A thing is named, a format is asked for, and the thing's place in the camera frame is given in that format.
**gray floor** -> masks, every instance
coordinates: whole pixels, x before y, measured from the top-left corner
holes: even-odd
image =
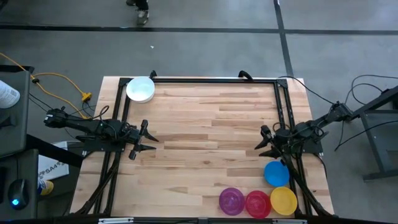
[[[150,0],[149,4],[148,27],[277,28],[271,0]],[[288,29],[398,30],[398,2],[394,0],[285,0],[280,5]],[[123,0],[10,0],[0,13],[0,22],[132,27],[135,16]],[[148,75],[151,70],[163,76],[235,77],[240,70],[255,77],[286,74],[278,34],[0,30],[0,37],[1,52],[34,66],[36,72],[68,75],[93,93],[91,104],[106,75]],[[344,101],[357,75],[398,77],[396,35],[288,35],[287,43],[295,76],[331,101]],[[8,62],[0,58],[0,63]],[[361,81],[382,89],[398,84],[397,80],[378,78]],[[78,92],[64,80],[45,77],[41,83],[80,106]],[[63,106],[34,86],[31,92],[53,107]],[[368,86],[358,87],[356,93],[363,101],[379,94]],[[328,111],[327,103],[310,93],[308,96],[314,117]],[[359,107],[352,99],[348,105]],[[46,128],[42,123],[45,113],[36,105],[29,109],[31,134],[50,142],[71,140],[63,129]],[[362,175],[377,171],[366,137],[355,138],[333,152],[340,124],[327,130],[324,160],[335,213],[397,222],[398,178],[364,183]],[[345,138],[362,130],[358,121],[346,125]]]

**blue light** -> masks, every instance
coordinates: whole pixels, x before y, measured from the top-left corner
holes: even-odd
[[[18,199],[14,199],[14,200],[12,201],[12,204],[13,204],[13,205],[18,205],[18,204],[19,204]]]

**person's foot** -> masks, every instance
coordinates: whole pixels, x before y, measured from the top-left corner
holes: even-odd
[[[135,2],[135,0],[126,0],[126,4],[127,4],[128,6],[135,6],[135,5],[136,5],[136,2]]]
[[[147,23],[149,18],[148,10],[138,10],[137,25],[143,26]]]

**blue plastic bowl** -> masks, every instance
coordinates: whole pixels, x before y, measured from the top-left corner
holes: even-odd
[[[280,161],[272,161],[264,168],[264,178],[274,187],[283,187],[289,182],[289,170]]]

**wooden table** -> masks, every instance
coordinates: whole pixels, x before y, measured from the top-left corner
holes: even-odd
[[[109,105],[105,119],[112,115],[118,82],[119,77],[103,79],[96,114]],[[311,119],[305,88],[289,80],[289,93],[295,122]],[[244,195],[252,190],[270,195],[274,189],[263,177],[264,166],[273,159],[258,157],[269,148],[254,150],[262,139],[260,126],[278,122],[272,85],[156,84],[150,102],[130,104],[127,121],[140,125],[143,119],[149,121],[150,133],[160,142],[145,141],[157,150],[142,152],[135,161],[128,158],[132,146],[122,154],[112,216],[228,217],[218,206],[218,196],[225,188],[236,187]],[[78,210],[98,185],[103,156],[95,152],[83,161],[71,211]],[[303,163],[308,187],[333,213],[321,162],[305,154]],[[299,190],[298,200],[304,211]],[[243,211],[235,217],[250,216]],[[268,217],[281,216],[271,211]]]

